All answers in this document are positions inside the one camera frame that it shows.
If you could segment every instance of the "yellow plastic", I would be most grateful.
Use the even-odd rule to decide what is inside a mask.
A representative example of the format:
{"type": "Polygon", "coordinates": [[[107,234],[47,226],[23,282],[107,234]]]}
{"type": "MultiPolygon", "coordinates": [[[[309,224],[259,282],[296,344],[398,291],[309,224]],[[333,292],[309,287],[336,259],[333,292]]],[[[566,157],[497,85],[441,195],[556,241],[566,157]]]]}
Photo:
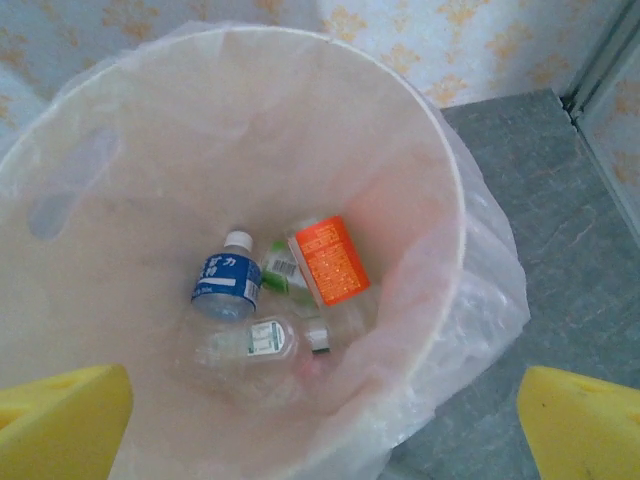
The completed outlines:
{"type": "Polygon", "coordinates": [[[0,479],[106,479],[132,405],[120,365],[0,390],[0,479]]]}
{"type": "Polygon", "coordinates": [[[532,367],[518,414],[542,480],[640,479],[640,390],[532,367]]]}

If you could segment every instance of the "floral wallpaper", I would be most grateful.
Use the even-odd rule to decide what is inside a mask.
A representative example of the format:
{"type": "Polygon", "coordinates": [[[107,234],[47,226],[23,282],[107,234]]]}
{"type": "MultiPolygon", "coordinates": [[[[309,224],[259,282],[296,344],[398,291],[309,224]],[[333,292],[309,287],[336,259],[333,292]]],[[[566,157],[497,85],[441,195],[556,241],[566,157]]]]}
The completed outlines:
{"type": "MultiPolygon", "coordinates": [[[[0,63],[44,99],[107,55],[188,20],[323,31],[405,75],[438,106],[561,93],[622,0],[10,0],[0,63]]],[[[0,94],[3,91],[0,79],[0,94]]],[[[11,100],[0,101],[6,125],[11,100]]]]}
{"type": "Polygon", "coordinates": [[[28,123],[45,106],[46,101],[18,74],[0,63],[0,157],[3,137],[28,123]]]}
{"type": "Polygon", "coordinates": [[[640,238],[640,46],[580,122],[640,238]]]}

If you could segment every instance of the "bottle cap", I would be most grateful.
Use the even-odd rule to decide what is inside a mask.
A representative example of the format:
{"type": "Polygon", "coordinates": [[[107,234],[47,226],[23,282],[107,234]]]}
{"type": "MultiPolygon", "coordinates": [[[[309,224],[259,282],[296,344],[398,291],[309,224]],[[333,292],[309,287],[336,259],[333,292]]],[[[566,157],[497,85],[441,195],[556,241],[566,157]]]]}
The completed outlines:
{"type": "Polygon", "coordinates": [[[307,320],[307,340],[313,353],[325,353],[330,351],[329,330],[321,317],[307,320]]]}
{"type": "Polygon", "coordinates": [[[236,247],[242,247],[249,251],[253,248],[253,238],[247,232],[242,230],[235,230],[227,235],[227,239],[224,241],[224,246],[228,247],[233,245],[236,247]]]}

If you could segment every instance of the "white plastic bag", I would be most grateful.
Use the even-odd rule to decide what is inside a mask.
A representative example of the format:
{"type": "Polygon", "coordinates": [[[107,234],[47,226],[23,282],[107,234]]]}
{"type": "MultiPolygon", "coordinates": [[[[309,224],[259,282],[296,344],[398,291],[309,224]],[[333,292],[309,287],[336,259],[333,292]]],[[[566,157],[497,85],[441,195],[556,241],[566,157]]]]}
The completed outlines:
{"type": "Polygon", "coordinates": [[[188,25],[72,81],[1,162],[0,387],[124,364],[114,479],[374,479],[528,319],[509,224],[458,136],[322,35],[188,25]],[[223,235],[246,225],[264,251],[318,210],[343,214],[382,285],[326,414],[247,414],[168,376],[223,235]]]}

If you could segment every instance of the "barcode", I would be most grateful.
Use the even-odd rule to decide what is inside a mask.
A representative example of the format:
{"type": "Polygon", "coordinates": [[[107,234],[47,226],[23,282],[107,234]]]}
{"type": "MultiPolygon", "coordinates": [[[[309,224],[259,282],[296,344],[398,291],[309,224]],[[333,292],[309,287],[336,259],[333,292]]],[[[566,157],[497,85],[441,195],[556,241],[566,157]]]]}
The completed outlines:
{"type": "Polygon", "coordinates": [[[250,280],[247,280],[247,286],[244,288],[244,296],[251,300],[253,303],[256,303],[258,299],[258,292],[260,291],[260,287],[258,287],[255,283],[250,280]]]}
{"type": "Polygon", "coordinates": [[[271,268],[271,270],[276,273],[284,273],[287,276],[291,276],[296,273],[296,268],[298,268],[298,265],[296,265],[295,263],[290,263],[286,260],[276,260],[275,262],[273,262],[273,267],[271,268]]]}

